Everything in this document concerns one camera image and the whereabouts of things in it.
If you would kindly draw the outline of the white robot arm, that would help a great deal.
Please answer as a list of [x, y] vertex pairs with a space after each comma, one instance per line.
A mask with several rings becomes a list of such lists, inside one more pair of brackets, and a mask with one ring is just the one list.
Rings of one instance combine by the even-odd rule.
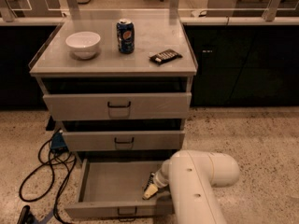
[[227, 154], [181, 150], [150, 174], [143, 199], [168, 186], [178, 224], [227, 224], [212, 188], [230, 187], [239, 176]]

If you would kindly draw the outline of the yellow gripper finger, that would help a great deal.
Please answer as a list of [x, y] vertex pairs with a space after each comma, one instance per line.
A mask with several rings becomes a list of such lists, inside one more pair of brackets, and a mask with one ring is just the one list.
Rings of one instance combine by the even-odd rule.
[[148, 200], [158, 192], [158, 187], [155, 184], [149, 184], [143, 194], [143, 199]]

